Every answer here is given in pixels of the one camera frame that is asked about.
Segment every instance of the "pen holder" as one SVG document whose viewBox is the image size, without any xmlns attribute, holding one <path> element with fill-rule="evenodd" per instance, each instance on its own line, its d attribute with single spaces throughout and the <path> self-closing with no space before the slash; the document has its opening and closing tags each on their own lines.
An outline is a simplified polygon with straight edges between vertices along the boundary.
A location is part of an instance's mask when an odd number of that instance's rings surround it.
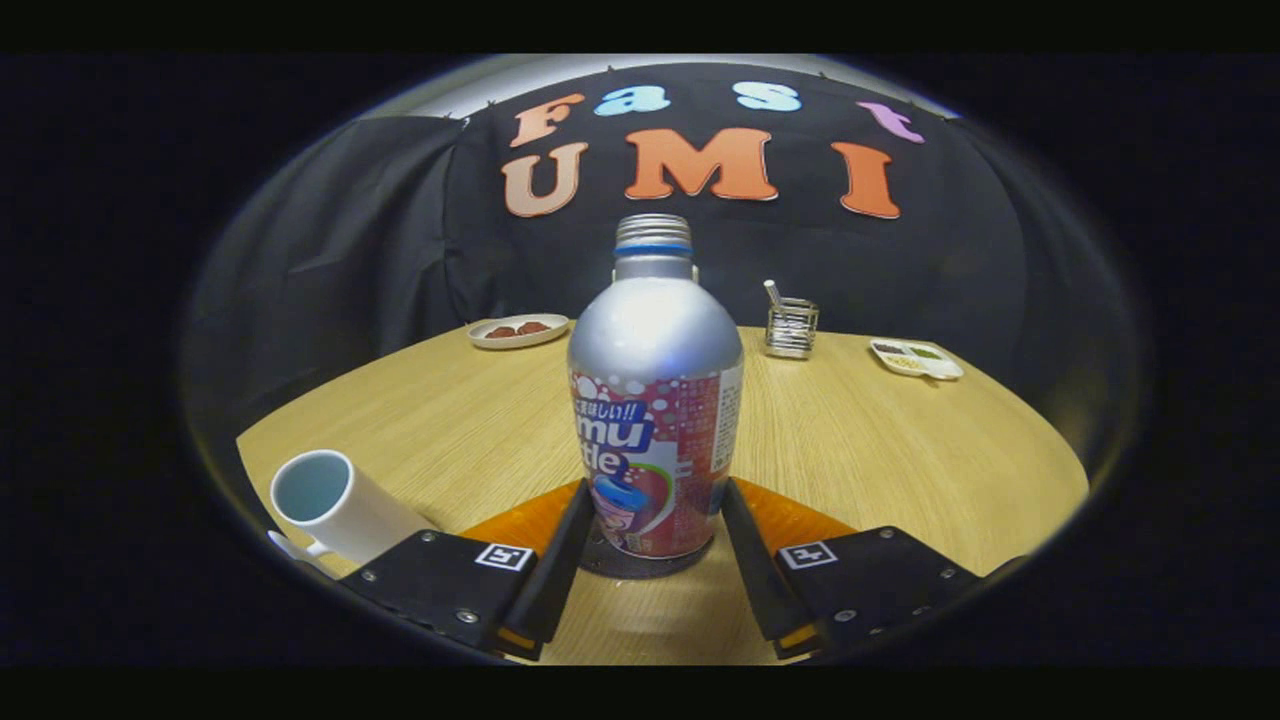
<svg viewBox="0 0 1280 720">
<path fill-rule="evenodd" d="M 764 351 L 777 357 L 808 357 L 818 336 L 818 305 L 799 297 L 783 297 L 769 306 L 764 327 Z"/>
</svg>

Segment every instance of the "black cloth backdrop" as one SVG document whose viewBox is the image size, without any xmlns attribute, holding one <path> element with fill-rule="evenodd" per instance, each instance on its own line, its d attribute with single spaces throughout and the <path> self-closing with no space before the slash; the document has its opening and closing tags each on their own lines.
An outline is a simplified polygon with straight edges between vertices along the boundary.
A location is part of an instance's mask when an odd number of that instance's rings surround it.
<svg viewBox="0 0 1280 720">
<path fill-rule="evenodd" d="M 732 90 L 742 81 L 785 85 L 801 108 L 742 106 Z M 669 105 L 593 113 L 632 86 L 663 87 Z M 553 133 L 509 147 L 517 113 L 572 94 L 585 100 Z M 924 142 L 892 135 L 856 102 L 905 115 Z M 777 199 L 716 197 L 714 177 L 696 196 L 676 186 L 660 200 L 626 197 L 636 178 L 627 133 L 672 128 L 701 147 L 733 127 L 771 135 Z M 500 168 L 539 156 L 532 192 L 544 195 L 556 179 L 548 152 L 571 142 L 589 143 L 573 199 L 536 218 L 509 213 Z M 832 142 L 892 156 L 900 218 L 841 206 L 850 181 Z M 618 219 L 676 213 L 692 227 L 703 286 L 740 324 L 764 323 L 760 283 L 773 278 L 822 306 L 820 329 L 937 342 L 1053 421 L 1092 473 L 1108 460 L 1098 450 L 1108 428 L 1132 421 L 1132 368 L 1098 360 L 1134 347 L 1130 318 L 1123 287 L 1091 250 L 1097 228 L 1042 182 L 966 120 L 763 67 L 611 70 L 466 119 L 355 120 L 268 182 L 210 256 L 183 350 L 188 414 L 236 466 L 236 434 L 361 364 L 483 318 L 579 315 L 609 282 Z M 1100 355 L 1103 345 L 1112 352 Z M 266 520 L 250 488 L 237 495 Z"/>
</svg>

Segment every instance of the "silver bottle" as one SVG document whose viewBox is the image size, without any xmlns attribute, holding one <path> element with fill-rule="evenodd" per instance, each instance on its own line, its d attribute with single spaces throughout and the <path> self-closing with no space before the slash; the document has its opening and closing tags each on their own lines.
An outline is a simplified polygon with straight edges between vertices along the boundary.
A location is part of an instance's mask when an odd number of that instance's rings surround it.
<svg viewBox="0 0 1280 720">
<path fill-rule="evenodd" d="M 677 215 L 620 222 L 614 282 L 582 311 L 568 347 L 602 529 L 640 557 L 710 539 L 737 432 L 742 342 L 694 281 L 690 237 Z"/>
</svg>

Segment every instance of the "plate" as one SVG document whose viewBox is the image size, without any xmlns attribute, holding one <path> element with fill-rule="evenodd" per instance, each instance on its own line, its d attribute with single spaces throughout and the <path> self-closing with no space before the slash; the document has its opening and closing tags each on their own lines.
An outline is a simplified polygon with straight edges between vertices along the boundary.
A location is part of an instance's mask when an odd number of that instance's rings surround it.
<svg viewBox="0 0 1280 720">
<path fill-rule="evenodd" d="M 530 334 L 517 334 L 513 337 L 485 337 L 503 325 L 511 329 L 517 329 L 525 323 L 541 323 L 550 329 Z M 567 329 L 568 318 L 564 315 L 535 313 L 532 315 L 512 315 L 509 318 L 499 318 L 497 320 L 480 320 L 470 331 L 467 331 L 467 337 L 471 338 L 471 345 L 485 350 L 515 350 L 517 347 L 529 347 L 531 345 L 541 345 L 547 341 L 556 340 L 564 334 L 564 331 Z"/>
<path fill-rule="evenodd" d="M 938 380 L 954 380 L 964 375 L 964 368 L 946 352 L 927 342 L 872 338 L 872 352 L 886 368 L 902 375 L 928 375 Z"/>
</svg>

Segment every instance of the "mug handle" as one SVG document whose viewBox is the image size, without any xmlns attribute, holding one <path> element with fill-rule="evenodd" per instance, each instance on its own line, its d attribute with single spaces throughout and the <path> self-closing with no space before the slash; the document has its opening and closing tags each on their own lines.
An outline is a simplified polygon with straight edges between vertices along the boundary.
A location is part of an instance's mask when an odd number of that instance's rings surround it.
<svg viewBox="0 0 1280 720">
<path fill-rule="evenodd" d="M 329 570 L 328 568 L 316 561 L 316 557 L 325 555 L 328 552 L 333 552 L 333 550 L 330 550 L 320 541 L 316 541 L 311 543 L 311 546 L 307 547 L 306 550 L 302 550 L 301 547 L 294 544 L 293 541 L 291 541 L 289 538 L 282 536 L 275 530 L 268 530 L 266 537 L 275 543 L 275 547 L 279 547 L 285 555 L 288 555 L 293 560 L 311 565 L 316 570 L 324 573 L 325 577 L 328 577 L 330 580 L 338 579 L 338 577 L 332 570 Z"/>
</svg>

